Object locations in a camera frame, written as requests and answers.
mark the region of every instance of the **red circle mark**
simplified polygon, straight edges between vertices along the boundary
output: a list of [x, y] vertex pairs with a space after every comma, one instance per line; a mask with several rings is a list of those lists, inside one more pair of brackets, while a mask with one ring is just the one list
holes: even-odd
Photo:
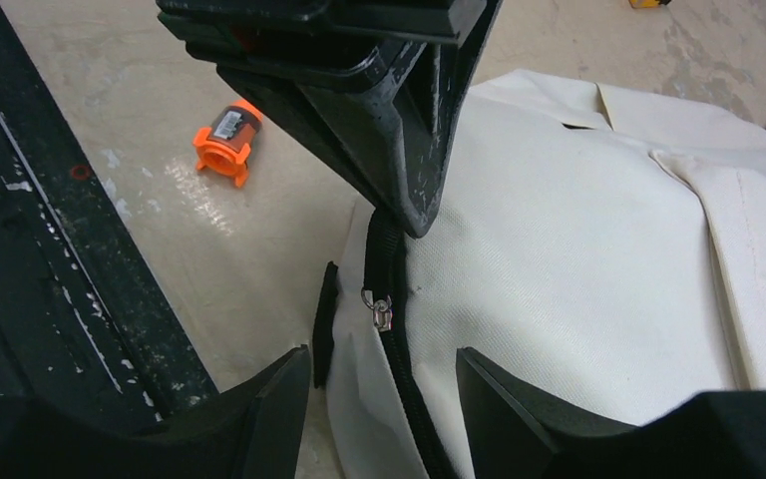
[[88, 165], [78, 165], [76, 167], [72, 167], [72, 178], [78, 180], [79, 182], [87, 180], [91, 175], [92, 170], [90, 170]]

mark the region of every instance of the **white label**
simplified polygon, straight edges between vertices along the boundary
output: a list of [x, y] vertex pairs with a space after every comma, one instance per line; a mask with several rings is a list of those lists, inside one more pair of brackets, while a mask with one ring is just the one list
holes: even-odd
[[229, 140], [236, 134], [236, 127], [239, 126], [239, 120], [242, 118], [242, 113], [229, 111], [221, 119], [218, 127], [215, 128], [215, 132], [212, 135], [222, 140]]

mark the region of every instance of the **black zipper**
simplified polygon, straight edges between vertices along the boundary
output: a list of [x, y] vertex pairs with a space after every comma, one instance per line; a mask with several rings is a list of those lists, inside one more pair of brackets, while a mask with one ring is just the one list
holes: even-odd
[[364, 288], [372, 294], [372, 301], [391, 301], [391, 327], [378, 327], [380, 341], [424, 468], [430, 479], [455, 479], [457, 474], [412, 375], [405, 316], [408, 292], [404, 234], [394, 220], [378, 212], [369, 225]]

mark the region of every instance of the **metal zipper pull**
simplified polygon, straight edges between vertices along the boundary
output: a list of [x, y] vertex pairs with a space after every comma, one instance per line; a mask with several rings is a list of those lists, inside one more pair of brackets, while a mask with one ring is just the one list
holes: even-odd
[[379, 332], [392, 330], [392, 298], [386, 296], [386, 299], [374, 300], [371, 291], [364, 289], [362, 291], [362, 302], [371, 309], [371, 318], [374, 327]]

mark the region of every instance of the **white garment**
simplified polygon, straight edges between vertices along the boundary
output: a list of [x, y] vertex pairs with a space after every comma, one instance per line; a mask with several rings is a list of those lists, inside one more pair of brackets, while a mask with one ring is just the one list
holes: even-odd
[[[349, 478], [426, 477], [360, 298], [370, 213], [358, 205], [340, 263], [330, 419]], [[699, 391], [766, 388], [766, 133], [709, 105], [514, 72], [470, 91], [407, 268], [413, 375], [461, 477], [458, 347], [631, 424]]]

